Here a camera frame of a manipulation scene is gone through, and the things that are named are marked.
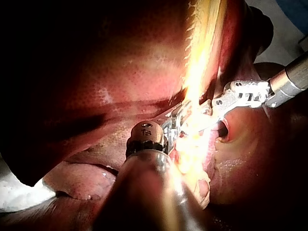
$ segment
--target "skin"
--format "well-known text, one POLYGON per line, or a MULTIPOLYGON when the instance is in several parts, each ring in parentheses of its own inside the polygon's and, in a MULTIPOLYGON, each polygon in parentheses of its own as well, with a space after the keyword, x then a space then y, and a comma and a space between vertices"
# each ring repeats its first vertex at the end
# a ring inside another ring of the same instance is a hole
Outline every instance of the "skin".
MULTIPOLYGON (((43 27, 40 21, 25 17, 29 20, 25 25, 34 25, 24 27, 29 33, 20 26, 13 33, 17 41, 8 36, 7 68, 18 66, 11 69, 12 76, 22 77, 17 83, 13 78, 3 80, 6 88, 1 92, 12 95, 14 89, 18 100, 2 104, 8 113, 1 120, 6 134, 1 139, 1 154, 23 183, 33 185, 45 176, 54 188, 78 200, 59 195, 3 217, 3 227, 86 230, 99 214, 125 160, 131 128, 184 98, 185 2, 135 2, 133 6, 130 11, 123 7, 113 14, 113 5, 74 5, 72 9, 72 5, 63 4, 55 7, 64 9, 58 17, 49 11, 38 15, 43 27), (101 166, 115 169, 111 171, 114 174, 101 166), (85 179, 74 178, 75 169, 82 169, 85 179), (95 182, 106 186, 105 190, 99 197, 84 200, 89 194, 98 194, 100 189, 87 183, 102 171, 109 177, 95 182), (87 187, 94 192, 80 192, 87 187)), ((253 61, 271 37, 268 18, 252 11, 244 1, 228 1, 222 32, 215 40, 203 80, 205 97, 219 94, 233 79, 257 79, 253 61)), ((293 201, 287 202, 293 195, 288 188, 293 178, 288 173, 299 176, 300 172, 287 163, 300 128, 307 125, 307 114, 298 107, 302 102, 303 98, 298 98, 270 111, 269 118, 262 108, 239 108, 227 114, 229 134, 215 143, 210 198, 215 205, 209 208, 213 217, 223 217, 226 222, 231 219, 237 227, 239 220, 253 223, 272 218, 273 213, 275 219, 289 213, 293 201), (291 120, 294 115, 300 118, 296 123, 291 120)))

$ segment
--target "cylindrical metal tube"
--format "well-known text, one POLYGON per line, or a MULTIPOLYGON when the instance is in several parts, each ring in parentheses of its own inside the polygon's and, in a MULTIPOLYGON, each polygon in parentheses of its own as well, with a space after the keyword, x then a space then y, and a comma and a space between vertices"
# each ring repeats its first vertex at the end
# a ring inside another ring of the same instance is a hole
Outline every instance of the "cylindrical metal tube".
POLYGON ((126 157, 145 149, 168 153, 168 142, 163 129, 153 121, 142 121, 133 127, 126 143, 126 157))
POLYGON ((271 94, 265 105, 276 108, 308 88, 308 52, 269 80, 271 94))
POLYGON ((212 230, 170 157, 158 150, 131 154, 93 230, 212 230))

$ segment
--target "blue fabric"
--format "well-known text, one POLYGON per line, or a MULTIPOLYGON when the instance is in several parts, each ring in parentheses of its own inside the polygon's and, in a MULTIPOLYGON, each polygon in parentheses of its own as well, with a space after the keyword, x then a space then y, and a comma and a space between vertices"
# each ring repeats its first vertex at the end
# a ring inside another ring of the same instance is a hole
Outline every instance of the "blue fabric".
POLYGON ((308 34, 308 0, 276 0, 284 14, 304 34, 308 34))

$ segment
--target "metal screw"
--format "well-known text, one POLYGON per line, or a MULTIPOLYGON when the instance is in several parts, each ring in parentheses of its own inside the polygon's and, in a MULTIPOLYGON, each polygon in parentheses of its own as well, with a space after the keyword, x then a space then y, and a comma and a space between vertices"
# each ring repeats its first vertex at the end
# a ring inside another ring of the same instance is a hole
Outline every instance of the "metal screw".
POLYGON ((222 101, 221 101, 221 100, 217 100, 217 101, 216 101, 216 104, 217 104, 217 105, 222 105, 222 101))
POLYGON ((152 127, 152 124, 149 124, 149 123, 141 124, 141 127, 143 128, 152 127))

